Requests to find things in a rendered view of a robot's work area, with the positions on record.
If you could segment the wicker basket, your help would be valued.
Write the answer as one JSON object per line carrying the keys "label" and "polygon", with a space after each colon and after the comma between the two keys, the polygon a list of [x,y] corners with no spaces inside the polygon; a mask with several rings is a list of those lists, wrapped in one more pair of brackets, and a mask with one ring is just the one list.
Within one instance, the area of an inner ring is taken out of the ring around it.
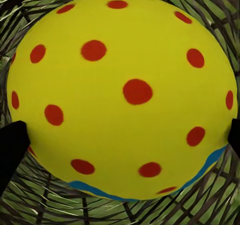
{"label": "wicker basket", "polygon": [[[25,35],[28,33],[28,31],[36,24],[40,19],[42,19],[44,16],[46,16],[51,11],[55,10],[56,7],[52,8],[46,8],[46,9],[38,9],[34,11],[29,11],[32,8],[39,8],[39,7],[46,7],[50,5],[56,5],[61,3],[68,3],[74,0],[56,0],[51,3],[47,4],[40,4],[37,5],[30,5],[25,6],[26,4],[30,2],[35,1],[45,1],[45,0],[0,0],[0,40],[3,38],[4,34],[8,31],[10,28],[9,33],[7,34],[5,40],[0,43],[0,61],[3,58],[5,60],[5,67],[3,71],[0,73],[0,129],[4,126],[10,124],[12,122],[11,113],[8,106],[8,97],[7,97],[7,88],[6,88],[6,80],[7,80],[7,73],[10,70],[11,61],[13,58],[13,54],[10,54],[11,51],[13,51],[16,47],[19,46],[21,40],[25,37]],[[173,2],[171,0],[162,0],[166,3],[170,3],[171,5]],[[229,47],[236,58],[238,71],[234,71],[235,77],[240,77],[240,57],[238,55],[238,51],[236,47],[234,47],[230,35],[227,32],[224,25],[229,24],[231,28],[231,32],[233,35],[233,39],[235,40],[235,34],[236,33],[239,41],[240,41],[240,32],[238,31],[237,26],[234,23],[234,20],[237,20],[240,18],[240,0],[227,0],[229,1],[236,9],[237,12],[232,14],[231,10],[229,10],[223,0],[210,0],[212,3],[214,3],[216,6],[218,6],[220,9],[223,10],[223,12],[226,15],[226,18],[223,18],[220,20],[220,18],[210,10],[210,8],[206,5],[206,3],[203,0],[192,0],[194,7],[192,4],[190,4],[188,1],[184,0],[203,20],[205,24],[205,28],[208,29],[213,36],[216,38],[216,40],[219,42],[219,39],[217,35],[215,34],[214,30],[219,29],[222,36],[225,39],[226,46]],[[204,9],[206,9],[211,17],[214,20],[214,23],[212,23],[207,17],[205,17],[204,13],[198,6],[200,4]],[[13,8],[17,6],[17,9],[12,11]],[[44,13],[38,17],[30,18],[30,15]],[[3,25],[5,24],[7,18],[9,16],[11,17],[8,24],[3,28]],[[19,24],[19,22],[24,17],[25,22],[22,24],[21,28],[19,27],[18,30],[15,32],[15,34],[8,38],[11,33],[14,31],[16,26]],[[237,110],[237,119],[240,120],[240,97],[238,97],[238,110]],[[231,163],[230,163],[230,171],[229,173],[224,172],[224,167],[231,155]],[[25,158],[28,158],[31,160],[31,163],[27,162]],[[22,225],[68,225],[75,222],[81,222],[84,223],[84,225],[90,225],[90,222],[108,222],[108,221],[131,221],[130,225],[140,225],[148,216],[154,213],[156,208],[166,199],[170,198],[171,202],[166,205],[166,208],[159,213],[159,215],[154,218],[150,223],[147,225],[152,225],[155,223],[155,221],[173,204],[175,203],[175,207],[171,210],[171,212],[166,215],[163,219],[163,221],[159,225],[165,225],[179,210],[183,211],[183,215],[175,221],[172,225],[180,225],[180,223],[187,217],[190,217],[190,221],[186,225],[210,225],[212,221],[216,218],[216,216],[219,214],[219,212],[223,209],[225,204],[228,202],[226,209],[222,215],[222,218],[219,222],[219,225],[227,225],[230,220],[236,215],[236,218],[233,222],[233,225],[240,225],[240,205],[238,208],[231,214],[231,216],[225,221],[225,218],[230,210],[230,207],[236,197],[236,194],[238,190],[240,189],[240,177],[236,177],[236,171],[237,166],[240,162],[239,156],[236,154],[234,149],[231,145],[227,145],[224,152],[223,152],[223,162],[220,166],[220,168],[217,168],[217,163],[213,166],[213,168],[206,173],[199,181],[197,181],[192,189],[180,200],[180,202],[177,202],[176,199],[182,194],[182,192],[185,189],[182,189],[178,192],[178,195],[173,198],[172,196],[166,195],[162,198],[159,198],[155,206],[140,220],[136,221],[137,217],[139,217],[155,200],[149,199],[149,200],[143,200],[143,201],[137,201],[137,203],[132,207],[129,208],[128,202],[122,201],[121,204],[124,206],[125,211],[128,214],[128,218],[123,219],[110,219],[112,217],[115,217],[122,212],[114,213],[108,216],[104,216],[101,218],[93,217],[92,215],[88,214],[88,211],[90,209],[96,209],[97,206],[88,207],[88,203],[86,201],[86,198],[95,198],[95,195],[88,194],[86,192],[83,192],[81,190],[62,187],[60,185],[52,183],[52,177],[54,176],[50,172],[48,172],[42,165],[36,163],[36,159],[32,156],[32,154],[27,150],[26,153],[23,156],[23,159],[21,160],[20,164],[23,164],[27,167],[25,169],[24,167],[21,167],[18,165],[18,168],[20,168],[24,173],[21,173],[19,171],[15,171],[14,175],[12,176],[12,179],[9,181],[9,185],[7,185],[6,189],[10,192],[18,196],[21,201],[15,200],[10,198],[8,195],[3,193],[3,196],[0,197],[0,205],[4,206],[6,210],[8,210],[11,214],[4,213],[0,211],[0,219],[2,219],[7,225],[14,225],[11,221],[22,224]],[[30,176],[27,172],[30,172],[35,175],[35,177]],[[205,191],[206,184],[209,180],[209,177],[216,173],[216,177],[214,179],[213,184]],[[219,177],[225,178],[224,185],[209,199],[209,194],[212,191],[212,188],[216,181],[219,179]],[[44,189],[43,195],[40,195],[36,193],[30,186],[28,186],[26,183],[23,182],[23,180],[27,180],[33,183],[36,183],[41,188]],[[226,200],[220,205],[219,208],[218,205],[226,191],[226,189],[232,184],[235,183],[235,188],[232,191],[232,193],[226,198]],[[25,196],[20,195],[16,193],[12,188],[15,187],[19,189]],[[198,191],[199,190],[199,191]],[[184,204],[198,191],[196,200],[194,204],[189,209],[184,208]],[[204,195],[207,193],[207,197],[202,205],[202,208],[193,216],[192,210],[193,208],[199,203],[199,201],[204,197]],[[36,198],[39,199],[39,201],[33,199],[30,197],[26,192],[29,192],[33,194]],[[48,197],[48,193],[54,193],[60,196],[63,199],[76,199],[80,198],[82,199],[82,207],[71,207],[70,210],[81,210],[83,211],[83,215],[75,215],[73,213],[65,213],[65,214],[59,214],[55,213],[53,211],[50,211],[49,209],[55,210],[56,208],[48,205],[48,204],[62,204],[65,206],[68,206],[67,203],[62,203],[60,201],[51,199]],[[26,202],[23,198],[26,198],[34,203],[34,205],[29,204]],[[19,210],[13,208],[6,200],[14,202],[16,205],[23,205],[25,207],[30,208],[34,214],[28,213],[25,209]],[[217,201],[217,202],[216,202]],[[131,210],[135,208],[138,204],[145,204],[142,206],[142,208],[136,213],[132,214]],[[216,202],[216,205],[214,207],[214,210],[211,214],[211,217],[208,219],[208,221],[203,224],[199,221],[199,219],[205,214],[205,212]],[[33,219],[35,219],[35,223],[31,222],[29,220],[24,219],[24,217],[19,213],[24,213],[29,216],[31,216]],[[50,214],[52,216],[43,216],[44,213]],[[53,221],[48,218],[65,218],[69,219],[70,221]]]}

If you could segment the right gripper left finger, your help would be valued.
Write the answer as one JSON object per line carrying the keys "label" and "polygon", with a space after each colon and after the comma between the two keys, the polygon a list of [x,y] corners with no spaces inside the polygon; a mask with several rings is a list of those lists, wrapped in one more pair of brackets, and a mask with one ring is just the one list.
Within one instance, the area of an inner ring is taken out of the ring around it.
{"label": "right gripper left finger", "polygon": [[12,121],[0,128],[0,197],[7,190],[29,146],[30,139],[24,121]]}

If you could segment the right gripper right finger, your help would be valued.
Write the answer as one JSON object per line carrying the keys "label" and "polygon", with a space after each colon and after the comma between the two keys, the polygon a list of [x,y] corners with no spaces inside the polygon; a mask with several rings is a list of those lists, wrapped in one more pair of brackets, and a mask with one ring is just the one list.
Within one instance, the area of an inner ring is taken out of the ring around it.
{"label": "right gripper right finger", "polygon": [[232,120],[232,127],[228,137],[228,143],[232,146],[240,158],[240,120],[237,118]]}

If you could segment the easter egg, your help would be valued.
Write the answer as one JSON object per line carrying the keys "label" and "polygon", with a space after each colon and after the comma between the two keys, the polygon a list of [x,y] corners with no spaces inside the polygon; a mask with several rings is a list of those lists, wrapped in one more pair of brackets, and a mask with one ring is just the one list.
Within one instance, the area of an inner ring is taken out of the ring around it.
{"label": "easter egg", "polygon": [[230,58],[196,18],[163,0],[73,0],[13,51],[12,122],[70,188],[158,200],[198,182],[238,116]]}

